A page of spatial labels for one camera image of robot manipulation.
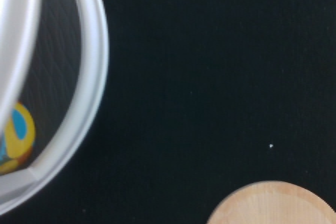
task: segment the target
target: black background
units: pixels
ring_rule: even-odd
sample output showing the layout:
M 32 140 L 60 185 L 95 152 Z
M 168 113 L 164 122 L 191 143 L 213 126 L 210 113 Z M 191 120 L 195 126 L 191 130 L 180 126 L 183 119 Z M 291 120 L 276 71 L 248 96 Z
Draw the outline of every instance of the black background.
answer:
M 98 118 L 66 168 L 0 222 L 201 224 L 263 180 L 300 185 L 336 208 L 335 1 L 105 7 Z

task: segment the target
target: yellow toy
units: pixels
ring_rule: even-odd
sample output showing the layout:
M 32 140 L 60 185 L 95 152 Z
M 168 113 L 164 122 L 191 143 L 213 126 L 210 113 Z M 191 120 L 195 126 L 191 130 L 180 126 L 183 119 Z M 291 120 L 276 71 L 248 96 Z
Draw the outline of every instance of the yellow toy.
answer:
M 35 144 L 35 121 L 21 103 L 17 103 L 0 139 L 0 175 L 15 171 L 26 162 Z

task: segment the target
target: white plastic container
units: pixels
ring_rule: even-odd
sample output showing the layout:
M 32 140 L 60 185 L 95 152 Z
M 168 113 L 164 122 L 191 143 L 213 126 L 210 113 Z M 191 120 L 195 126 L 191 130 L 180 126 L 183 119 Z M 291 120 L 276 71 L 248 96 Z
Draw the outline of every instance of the white plastic container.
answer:
M 69 20 L 75 18 L 72 17 L 72 11 L 69 11 L 71 5 L 68 6 L 71 1 L 74 1 L 71 4 L 77 5 L 78 43 L 81 43 L 78 45 L 81 46 L 78 74 L 74 77 L 68 76 L 68 73 L 77 73 L 77 68 L 72 67 L 75 56 L 72 57 L 68 54 L 66 43 L 77 45 L 77 34 L 69 31 L 68 36 L 66 30 L 74 29 L 68 28 L 63 31 L 63 27 L 59 25 L 59 23 L 72 23 Z M 56 6 L 44 7 L 44 4 L 51 3 Z M 45 21 L 42 17 L 39 23 L 41 15 L 50 15 L 50 19 Z M 60 32 L 63 33 L 53 45 L 54 36 Z M 36 142 L 39 142 L 39 136 L 44 137 L 45 141 L 45 145 L 41 144 L 44 148 L 35 153 L 27 168 L 0 176 L 0 214 L 15 208 L 41 190 L 77 151 L 102 98 L 108 51 L 107 18 L 101 0 L 48 0 L 44 3 L 41 0 L 0 0 L 0 128 L 3 130 L 21 93 L 21 98 L 30 104 L 27 107 L 33 108 L 33 118 L 38 123 Z M 47 62 L 41 64 L 44 60 L 54 57 L 57 57 L 56 61 L 51 61 L 50 64 Z M 69 79 L 75 84 L 71 85 L 72 82 L 65 80 L 54 82 L 51 80 L 53 76 L 56 76 L 54 80 Z M 47 108 L 45 111 L 56 111 L 56 114 L 50 114 L 50 119 L 48 114 L 44 114 L 44 108 Z M 48 124 L 53 124 L 54 132 L 53 130 L 44 132 L 44 128 L 50 129 Z

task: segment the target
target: beige round object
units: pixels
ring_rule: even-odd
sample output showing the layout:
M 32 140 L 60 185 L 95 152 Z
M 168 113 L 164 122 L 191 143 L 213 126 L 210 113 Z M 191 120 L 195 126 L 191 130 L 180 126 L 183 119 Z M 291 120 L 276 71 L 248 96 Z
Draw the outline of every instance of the beige round object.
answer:
M 236 191 L 219 204 L 209 224 L 336 224 L 324 200 L 285 182 L 260 182 Z

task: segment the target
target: blue dot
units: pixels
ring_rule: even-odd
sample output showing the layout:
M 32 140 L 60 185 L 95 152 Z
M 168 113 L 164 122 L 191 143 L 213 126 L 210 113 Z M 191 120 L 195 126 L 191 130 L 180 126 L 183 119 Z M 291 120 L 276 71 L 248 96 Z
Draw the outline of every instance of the blue dot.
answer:
M 23 140 L 27 134 L 27 124 L 23 115 L 17 110 L 12 112 L 14 127 L 18 138 Z

